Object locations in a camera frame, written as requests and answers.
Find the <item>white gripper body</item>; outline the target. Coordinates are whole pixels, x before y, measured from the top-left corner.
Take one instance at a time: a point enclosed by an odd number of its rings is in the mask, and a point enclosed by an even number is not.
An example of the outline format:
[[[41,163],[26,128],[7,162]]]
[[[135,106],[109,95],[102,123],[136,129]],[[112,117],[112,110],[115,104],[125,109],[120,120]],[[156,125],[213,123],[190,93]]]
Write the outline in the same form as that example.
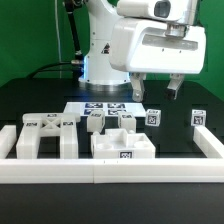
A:
[[[114,26],[109,61],[119,71],[199,74],[206,36],[203,27],[190,26],[184,38],[165,35],[167,24],[123,18]]]

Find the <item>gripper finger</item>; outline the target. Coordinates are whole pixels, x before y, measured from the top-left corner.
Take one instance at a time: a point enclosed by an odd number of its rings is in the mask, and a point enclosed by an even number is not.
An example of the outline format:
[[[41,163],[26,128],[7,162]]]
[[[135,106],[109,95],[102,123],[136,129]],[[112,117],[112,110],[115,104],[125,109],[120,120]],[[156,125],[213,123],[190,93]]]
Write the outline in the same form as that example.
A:
[[[144,98],[144,80],[146,79],[145,73],[131,73],[130,81],[133,89],[132,99],[135,102],[141,102]]]
[[[178,95],[178,91],[184,81],[184,75],[183,74],[171,74],[170,75],[170,82],[167,86],[167,97],[170,100],[175,100]]]

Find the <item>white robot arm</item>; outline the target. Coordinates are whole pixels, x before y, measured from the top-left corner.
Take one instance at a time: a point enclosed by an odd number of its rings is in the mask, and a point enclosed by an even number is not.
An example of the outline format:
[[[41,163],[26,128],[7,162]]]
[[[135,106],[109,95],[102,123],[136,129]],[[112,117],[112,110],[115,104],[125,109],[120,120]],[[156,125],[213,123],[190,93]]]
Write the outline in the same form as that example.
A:
[[[83,2],[90,19],[83,83],[96,89],[129,83],[140,102],[148,73],[168,74],[167,94],[175,98],[184,76],[201,72],[206,35],[197,23],[200,0]]]

